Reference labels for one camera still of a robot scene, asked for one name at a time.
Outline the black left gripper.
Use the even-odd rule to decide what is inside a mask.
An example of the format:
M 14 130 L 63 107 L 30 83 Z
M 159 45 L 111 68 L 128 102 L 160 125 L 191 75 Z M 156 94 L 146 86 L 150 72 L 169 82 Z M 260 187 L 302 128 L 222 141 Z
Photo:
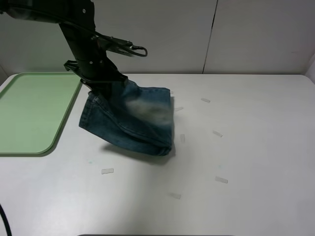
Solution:
M 111 97 L 115 84 L 125 86 L 128 80 L 128 77 L 120 73 L 109 58 L 96 62 L 68 60 L 64 67 L 79 76 L 81 83 L 91 91 L 105 98 Z

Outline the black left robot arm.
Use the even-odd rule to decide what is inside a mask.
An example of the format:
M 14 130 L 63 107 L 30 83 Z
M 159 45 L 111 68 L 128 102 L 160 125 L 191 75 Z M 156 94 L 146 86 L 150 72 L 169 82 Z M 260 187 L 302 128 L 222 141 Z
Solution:
M 76 73 L 106 99 L 112 95 L 114 82 L 127 80 L 96 36 L 91 0 L 2 0 L 0 12 L 14 19 L 58 24 L 78 65 Z

